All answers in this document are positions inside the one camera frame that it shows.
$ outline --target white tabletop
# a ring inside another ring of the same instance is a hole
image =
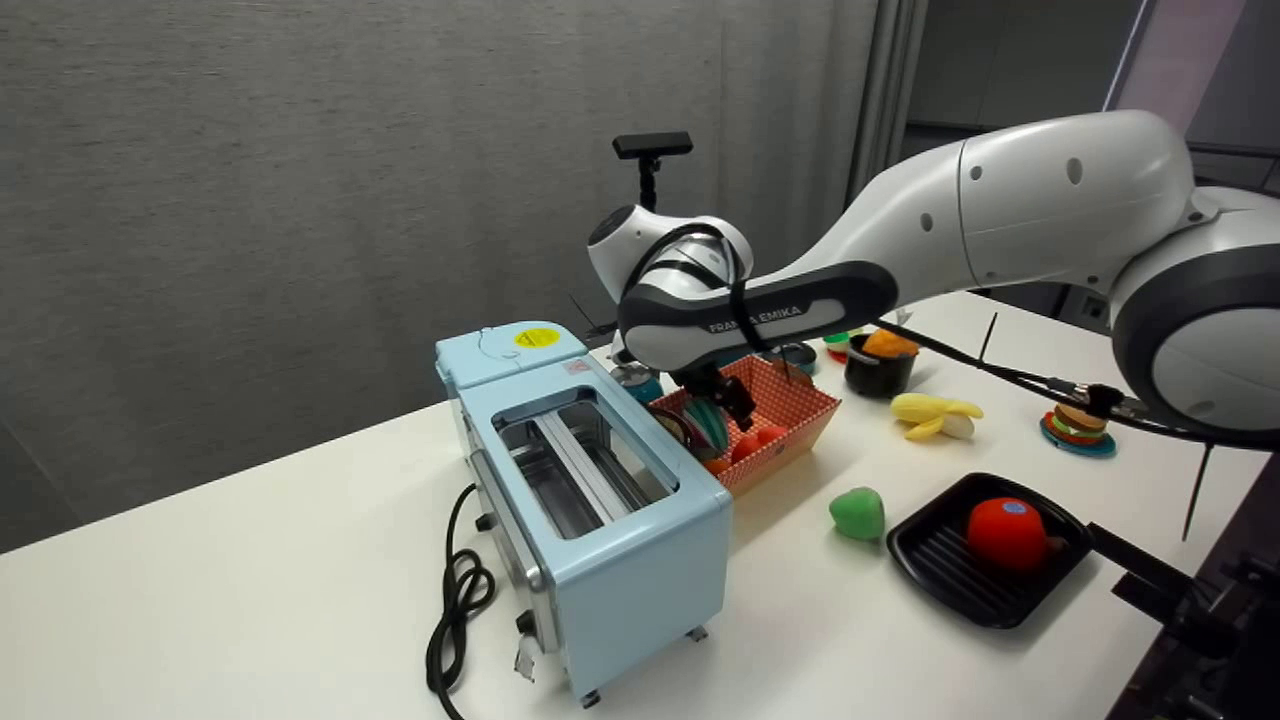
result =
[[[1002,364],[1122,382],[1104,334],[979,296],[917,309]],[[1265,454],[1216,452],[1194,539],[1179,515],[1201,447],[1117,427],[1117,461],[1075,461],[1036,433],[1039,396],[922,357],[917,382],[979,401],[977,444],[909,444],[886,404],[843,401],[815,452],[736,501],[727,605],[710,643],[678,643],[606,687],[591,714],[1104,714],[1159,633],[1084,559],[1018,633],[972,626],[912,591],[886,552],[832,537],[827,501],[867,485],[904,518],[965,471],[1002,471],[1197,571]],[[0,557],[3,720],[421,720],[425,638],[442,611],[442,531],[468,485],[437,404],[236,471],[197,491]],[[472,625],[464,714],[573,714],[555,669],[511,673],[516,598]]]

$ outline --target black plate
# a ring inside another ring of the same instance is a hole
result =
[[[965,525],[972,502],[987,495],[1021,495],[1039,510],[1045,531],[1058,545],[1053,559],[1039,571],[1006,576],[979,563],[977,557],[969,557]],[[943,495],[923,502],[917,515],[900,518],[889,531],[889,552],[909,571],[909,578],[917,578],[928,597],[938,597],[954,611],[987,626],[1018,626],[1082,563],[1082,557],[1087,552],[1087,531],[1074,510],[1065,510],[1047,495],[1023,485],[1014,485],[1006,477],[972,471],[960,485],[954,485]]]

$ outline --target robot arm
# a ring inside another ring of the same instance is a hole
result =
[[[710,214],[616,213],[591,233],[590,250],[621,303],[623,348],[663,370],[710,368],[733,348],[867,322],[954,286],[1084,282],[1111,296],[1117,361],[1143,404],[1205,427],[1250,433],[1257,444],[1262,433],[1280,436],[1280,293],[1250,293],[1250,314],[1238,312],[1232,326],[1211,322],[1232,339],[1268,331],[1274,364],[1224,364],[1205,361],[1221,331],[1186,331],[1205,322],[1205,309],[1238,309],[1208,286],[1221,271],[1205,279],[1201,269],[1205,286],[1167,279],[1186,259],[1238,255],[1238,244],[1280,248],[1280,202],[1197,193],[1187,149],[1166,120],[1104,113],[912,156],[878,176],[823,239],[768,274],[747,274],[747,239]],[[1158,274],[1166,274],[1159,298],[1142,293]],[[1178,286],[1211,298],[1151,331],[1143,312],[1166,312]]]

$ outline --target light blue toaster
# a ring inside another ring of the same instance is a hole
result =
[[[559,322],[437,343],[468,463],[511,559],[516,633],[586,702],[723,605],[727,491]]]

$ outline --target toaster slot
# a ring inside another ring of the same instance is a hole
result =
[[[539,404],[536,412],[509,412],[495,427],[563,539],[634,515],[671,491],[608,422],[598,390],[576,390],[563,404]]]

